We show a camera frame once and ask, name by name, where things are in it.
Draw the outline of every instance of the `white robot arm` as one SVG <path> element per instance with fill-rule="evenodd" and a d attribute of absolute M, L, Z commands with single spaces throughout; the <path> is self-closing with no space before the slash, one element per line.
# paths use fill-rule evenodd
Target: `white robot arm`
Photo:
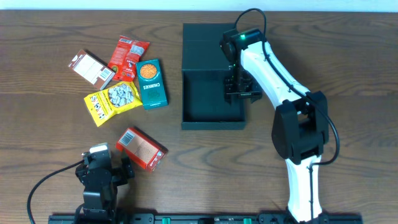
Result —
<path fill-rule="evenodd" d="M 272 53 L 270 44 L 266 42 L 265 45 L 266 52 L 269 55 L 268 60 L 271 60 L 280 74 L 299 92 L 303 94 L 308 92 L 309 90 L 296 81 L 278 61 Z M 261 41 L 248 45 L 247 49 L 242 50 L 240 55 L 241 66 L 257 80 L 274 108 L 281 105 L 285 100 L 295 101 L 300 99 L 300 96 L 292 92 L 280 79 L 268 60 L 265 60 Z M 321 156 L 311 156 L 302 160 L 299 165 L 294 164 L 290 159 L 285 160 L 290 189 L 288 209 L 298 222 L 311 220 L 310 173 L 308 167 L 311 163 L 320 162 L 320 160 Z M 313 217 L 316 218 L 321 212 L 322 208 L 318 199 L 318 166 L 315 166 L 313 168 Z"/>

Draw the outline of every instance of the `red snack bag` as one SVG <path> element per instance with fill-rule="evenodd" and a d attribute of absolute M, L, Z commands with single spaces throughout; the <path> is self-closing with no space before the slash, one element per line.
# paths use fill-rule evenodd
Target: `red snack bag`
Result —
<path fill-rule="evenodd" d="M 113 80 L 131 82 L 137 74 L 136 63 L 147 50 L 149 42 L 120 36 L 108 67 L 116 73 Z"/>

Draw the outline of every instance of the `wooden table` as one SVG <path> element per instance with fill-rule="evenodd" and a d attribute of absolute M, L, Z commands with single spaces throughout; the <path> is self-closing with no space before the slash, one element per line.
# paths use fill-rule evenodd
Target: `wooden table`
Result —
<path fill-rule="evenodd" d="M 114 146 L 131 126 L 170 153 L 154 173 L 136 167 L 119 188 L 133 212 L 258 213 L 284 210 L 285 162 L 273 147 L 274 109 L 267 98 L 248 106 L 243 131 L 182 131 L 182 24 L 234 22 L 238 12 L 0 12 L 0 223 L 27 223 L 31 188 L 81 159 L 90 146 Z M 359 212 L 365 223 L 398 218 L 398 15 L 268 12 L 267 36 L 287 70 L 328 98 L 341 154 L 320 169 L 320 201 L 329 212 Z M 256 13 L 239 28 L 262 26 Z M 95 89 L 67 67 L 80 49 L 108 62 L 119 35 L 151 42 L 144 60 L 160 58 L 170 105 L 119 114 L 97 128 L 83 98 Z M 324 159 L 334 151 L 333 136 Z M 73 213 L 83 186 L 74 169 L 36 191 L 37 223 Z"/>

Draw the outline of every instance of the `open black box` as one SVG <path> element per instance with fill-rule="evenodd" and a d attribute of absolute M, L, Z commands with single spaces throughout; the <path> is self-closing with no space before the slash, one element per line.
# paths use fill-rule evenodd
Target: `open black box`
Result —
<path fill-rule="evenodd" d="M 224 100 L 224 78 L 232 69 L 219 42 L 233 24 L 184 24 L 182 50 L 184 130 L 243 129 L 244 100 Z"/>

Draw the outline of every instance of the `brown snack box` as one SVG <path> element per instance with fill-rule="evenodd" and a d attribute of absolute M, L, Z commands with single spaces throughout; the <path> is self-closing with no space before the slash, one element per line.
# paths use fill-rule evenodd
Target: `brown snack box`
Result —
<path fill-rule="evenodd" d="M 80 50 L 76 54 L 68 67 L 99 90 L 103 90 L 114 76 L 114 72 L 110 68 L 95 60 L 84 50 Z"/>
<path fill-rule="evenodd" d="M 152 172 L 166 156 L 167 149 L 150 140 L 135 128 L 128 128 L 116 143 L 116 149 L 125 150 L 136 164 Z"/>

